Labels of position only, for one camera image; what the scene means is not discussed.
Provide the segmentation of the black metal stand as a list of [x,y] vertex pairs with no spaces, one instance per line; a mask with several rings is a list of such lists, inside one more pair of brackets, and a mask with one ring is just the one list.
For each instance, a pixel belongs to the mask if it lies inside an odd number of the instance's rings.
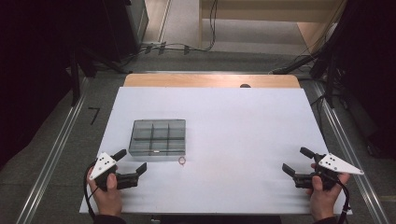
[[319,54],[313,68],[310,71],[310,75],[313,79],[319,79],[320,77],[323,77],[324,74],[326,74],[324,99],[330,108],[334,108],[332,98],[334,81],[337,74],[338,56],[339,48],[323,50]]
[[76,50],[74,48],[70,49],[69,58],[70,58],[71,80],[72,80],[71,106],[75,106],[80,98],[80,86],[79,86],[78,60],[76,58]]

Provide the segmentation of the light wooden shelf unit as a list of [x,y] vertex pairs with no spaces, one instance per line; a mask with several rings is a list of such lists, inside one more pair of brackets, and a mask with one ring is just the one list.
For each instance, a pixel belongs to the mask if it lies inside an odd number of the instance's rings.
[[210,42],[209,23],[218,25],[215,51],[314,53],[347,0],[199,0],[198,45]]

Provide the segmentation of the person's right hand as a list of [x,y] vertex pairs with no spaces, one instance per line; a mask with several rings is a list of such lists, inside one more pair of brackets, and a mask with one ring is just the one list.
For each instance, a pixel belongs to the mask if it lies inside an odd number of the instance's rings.
[[335,217],[333,208],[342,190],[342,187],[335,185],[331,190],[324,190],[322,180],[319,176],[312,177],[312,189],[306,193],[310,196],[310,211],[315,221],[326,217]]

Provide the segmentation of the clear plastic compartment box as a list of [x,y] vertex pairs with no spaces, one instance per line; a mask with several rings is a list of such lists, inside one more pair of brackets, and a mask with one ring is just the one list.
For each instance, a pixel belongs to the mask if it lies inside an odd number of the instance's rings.
[[129,152],[132,156],[184,156],[186,154],[186,120],[135,120]]

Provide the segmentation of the white table board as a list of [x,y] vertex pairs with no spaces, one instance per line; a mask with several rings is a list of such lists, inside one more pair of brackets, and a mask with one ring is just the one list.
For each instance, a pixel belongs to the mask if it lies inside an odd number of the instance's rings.
[[309,198],[282,166],[311,170],[301,147],[327,151],[302,89],[119,89],[101,150],[130,145],[138,119],[183,119],[186,160],[146,160],[137,187],[122,191],[133,214],[302,215]]

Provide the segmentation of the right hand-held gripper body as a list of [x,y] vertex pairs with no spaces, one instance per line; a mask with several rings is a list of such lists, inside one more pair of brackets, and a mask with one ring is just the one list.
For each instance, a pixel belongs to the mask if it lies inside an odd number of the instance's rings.
[[312,177],[314,175],[321,178],[324,190],[331,190],[337,184],[339,180],[338,175],[341,173],[351,175],[364,174],[362,169],[355,167],[332,153],[323,155],[315,153],[313,160],[316,165],[313,173],[309,175],[295,173],[293,181],[296,188],[312,189]]

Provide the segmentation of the wooden table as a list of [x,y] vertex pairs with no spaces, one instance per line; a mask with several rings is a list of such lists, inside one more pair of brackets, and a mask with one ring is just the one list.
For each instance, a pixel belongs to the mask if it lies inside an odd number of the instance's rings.
[[293,75],[130,74],[124,87],[300,88]]

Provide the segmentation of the metal floor rail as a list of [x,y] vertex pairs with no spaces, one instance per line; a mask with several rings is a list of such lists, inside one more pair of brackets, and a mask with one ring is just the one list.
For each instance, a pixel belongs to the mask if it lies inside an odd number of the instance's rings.
[[396,161],[369,154],[368,145],[350,113],[338,102],[314,105],[330,152],[364,171],[348,182],[352,214],[348,224],[396,224]]
[[82,79],[80,84],[81,95],[76,104],[68,111],[64,124],[59,131],[55,142],[49,152],[49,155],[31,188],[28,197],[19,214],[16,224],[31,224],[35,211],[39,206],[45,191],[49,185],[52,174],[57,166],[57,163],[64,151],[64,146],[69,138],[71,131],[76,123],[80,110],[85,101],[87,90],[90,87],[90,80],[87,77]]

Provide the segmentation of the person's left hand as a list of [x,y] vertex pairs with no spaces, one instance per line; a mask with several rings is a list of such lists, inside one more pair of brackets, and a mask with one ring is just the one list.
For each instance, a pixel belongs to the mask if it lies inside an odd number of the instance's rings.
[[98,214],[104,216],[120,217],[122,210],[122,200],[120,191],[117,189],[118,182],[114,174],[109,174],[106,180],[107,191],[96,189],[96,183],[94,180],[86,178],[88,185],[93,193],[96,206],[98,208]]

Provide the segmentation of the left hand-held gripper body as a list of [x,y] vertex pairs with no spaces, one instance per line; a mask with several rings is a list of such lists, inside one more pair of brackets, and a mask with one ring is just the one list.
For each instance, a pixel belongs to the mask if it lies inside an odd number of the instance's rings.
[[108,155],[105,152],[99,155],[90,174],[90,180],[94,180],[96,186],[102,191],[107,191],[107,177],[109,174],[114,174],[118,182],[117,189],[136,187],[138,185],[139,175],[136,172],[125,175],[117,174],[117,161],[113,160],[111,156],[112,155]]

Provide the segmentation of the black floor bar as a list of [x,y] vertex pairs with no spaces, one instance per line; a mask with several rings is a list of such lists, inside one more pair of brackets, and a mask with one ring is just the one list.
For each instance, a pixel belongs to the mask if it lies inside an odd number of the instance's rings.
[[273,69],[269,72],[269,75],[286,75],[289,74],[290,72],[300,68],[301,66],[310,63],[314,61],[316,58],[318,58],[320,55],[320,52],[313,53],[311,55],[306,55],[304,57],[298,56],[295,61],[293,61],[291,64],[281,67],[281,68],[276,68]]

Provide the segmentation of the dark cabinet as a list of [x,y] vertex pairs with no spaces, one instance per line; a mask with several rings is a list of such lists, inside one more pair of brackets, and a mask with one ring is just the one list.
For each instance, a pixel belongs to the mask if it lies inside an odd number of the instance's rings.
[[136,54],[149,24],[145,0],[103,0],[116,45],[117,60]]

